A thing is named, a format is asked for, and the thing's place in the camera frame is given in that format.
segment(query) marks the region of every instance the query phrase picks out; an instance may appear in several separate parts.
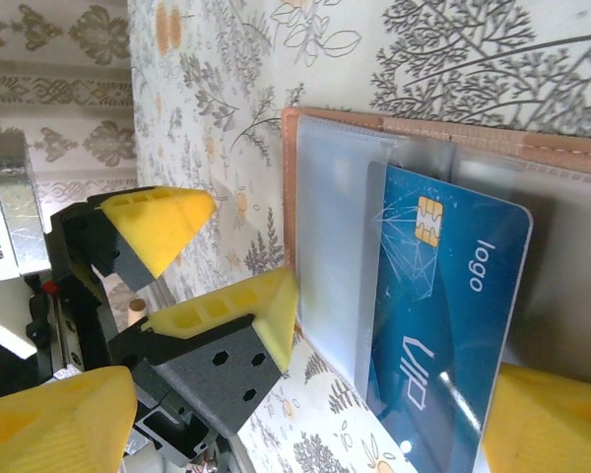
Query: hexagonal hole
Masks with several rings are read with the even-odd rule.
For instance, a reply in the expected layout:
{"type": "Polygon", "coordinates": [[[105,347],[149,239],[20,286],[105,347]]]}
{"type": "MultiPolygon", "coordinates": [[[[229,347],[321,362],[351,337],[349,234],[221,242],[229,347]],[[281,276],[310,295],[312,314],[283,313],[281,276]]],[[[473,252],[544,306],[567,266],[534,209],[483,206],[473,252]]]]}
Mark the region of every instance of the hexagonal hole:
{"type": "Polygon", "coordinates": [[[229,356],[230,355],[228,355],[228,352],[219,352],[217,355],[215,355],[215,358],[213,358],[213,365],[216,367],[222,365],[228,360],[229,356]]]}
{"type": "Polygon", "coordinates": [[[267,357],[264,353],[259,353],[254,358],[252,358],[252,365],[255,367],[260,367],[267,357]]]}
{"type": "Polygon", "coordinates": [[[243,395],[243,401],[251,401],[256,396],[256,389],[250,389],[243,395]]]}

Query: tree pattern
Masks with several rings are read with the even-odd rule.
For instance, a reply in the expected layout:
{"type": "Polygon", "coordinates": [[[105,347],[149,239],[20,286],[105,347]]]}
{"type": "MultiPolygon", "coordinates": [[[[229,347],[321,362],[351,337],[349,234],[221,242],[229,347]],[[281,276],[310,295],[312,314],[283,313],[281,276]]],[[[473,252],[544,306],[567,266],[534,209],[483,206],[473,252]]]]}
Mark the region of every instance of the tree pattern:
{"type": "Polygon", "coordinates": [[[302,473],[350,473],[318,434],[308,436],[302,432],[302,441],[294,443],[294,456],[302,473]]]}
{"type": "Polygon", "coordinates": [[[396,0],[383,23],[396,40],[376,55],[379,110],[591,136],[591,35],[536,44],[516,0],[396,0]]]}

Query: card chip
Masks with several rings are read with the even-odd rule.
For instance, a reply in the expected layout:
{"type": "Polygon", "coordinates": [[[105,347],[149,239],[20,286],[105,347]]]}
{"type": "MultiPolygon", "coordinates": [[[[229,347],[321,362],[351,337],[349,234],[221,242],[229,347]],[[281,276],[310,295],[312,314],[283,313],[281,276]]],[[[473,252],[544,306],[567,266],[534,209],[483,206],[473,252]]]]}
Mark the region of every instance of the card chip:
{"type": "Polygon", "coordinates": [[[442,226],[442,204],[426,197],[418,199],[416,238],[437,248],[442,226]]]}

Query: wallet stitching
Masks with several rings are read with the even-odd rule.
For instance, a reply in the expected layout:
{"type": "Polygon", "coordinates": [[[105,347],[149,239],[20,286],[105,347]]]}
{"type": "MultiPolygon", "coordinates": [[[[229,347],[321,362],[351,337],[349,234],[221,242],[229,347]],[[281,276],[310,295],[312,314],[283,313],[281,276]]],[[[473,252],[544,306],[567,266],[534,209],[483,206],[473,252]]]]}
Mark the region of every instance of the wallet stitching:
{"type": "MultiPolygon", "coordinates": [[[[294,211],[291,208],[290,205],[288,205],[287,202],[287,198],[289,195],[291,195],[291,182],[289,180],[289,175],[292,172],[292,164],[293,164],[293,157],[291,154],[291,147],[289,146],[289,121],[293,120],[296,117],[295,113],[290,113],[285,117],[285,125],[283,126],[283,133],[285,134],[285,139],[283,140],[283,143],[285,144],[285,149],[286,149],[286,155],[287,158],[285,159],[285,162],[283,163],[283,172],[284,172],[284,176],[283,176],[283,212],[284,215],[289,215],[291,217],[291,219],[294,219],[296,216],[294,215],[294,211]]],[[[292,255],[292,251],[295,251],[295,242],[294,241],[290,241],[290,249],[287,250],[287,248],[285,247],[285,258],[289,259],[289,263],[291,265],[294,265],[295,262],[291,261],[291,255],[292,255]]]]}
{"type": "Polygon", "coordinates": [[[409,131],[409,132],[418,132],[418,133],[422,133],[422,134],[428,134],[428,135],[434,135],[434,136],[442,136],[442,137],[448,137],[450,138],[464,138],[464,139],[471,139],[474,141],[479,141],[480,143],[484,143],[484,144],[488,144],[488,143],[495,143],[495,144],[500,144],[500,145],[507,145],[507,146],[512,146],[512,147],[516,147],[516,148],[532,148],[532,149],[536,149],[536,150],[544,150],[544,151],[555,151],[557,153],[571,153],[574,155],[584,155],[584,156],[591,156],[590,152],[587,151],[582,151],[582,150],[567,150],[564,148],[550,148],[549,146],[535,146],[535,145],[528,145],[528,144],[521,144],[521,143],[509,143],[507,141],[503,141],[503,140],[491,140],[489,138],[479,138],[479,137],[474,137],[472,135],[460,135],[457,133],[446,133],[443,131],[425,131],[422,130],[421,128],[414,128],[414,127],[401,127],[398,125],[390,125],[389,126],[390,129],[392,130],[396,130],[396,131],[409,131]]]}

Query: card holder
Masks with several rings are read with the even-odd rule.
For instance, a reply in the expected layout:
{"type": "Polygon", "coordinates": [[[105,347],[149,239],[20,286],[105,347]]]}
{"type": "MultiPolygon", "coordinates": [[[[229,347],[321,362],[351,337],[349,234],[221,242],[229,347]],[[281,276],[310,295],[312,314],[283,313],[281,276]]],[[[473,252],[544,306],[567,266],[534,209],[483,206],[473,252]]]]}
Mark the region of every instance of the card holder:
{"type": "Polygon", "coordinates": [[[385,165],[401,140],[311,117],[302,118],[297,135],[299,322],[361,396],[380,242],[380,226],[366,223],[382,210],[385,165]]]}
{"type": "Polygon", "coordinates": [[[283,113],[285,242],[292,266],[296,221],[305,215],[296,210],[296,136],[303,115],[463,145],[448,180],[524,205],[535,220],[504,360],[591,382],[591,139],[288,108],[283,113]]]}

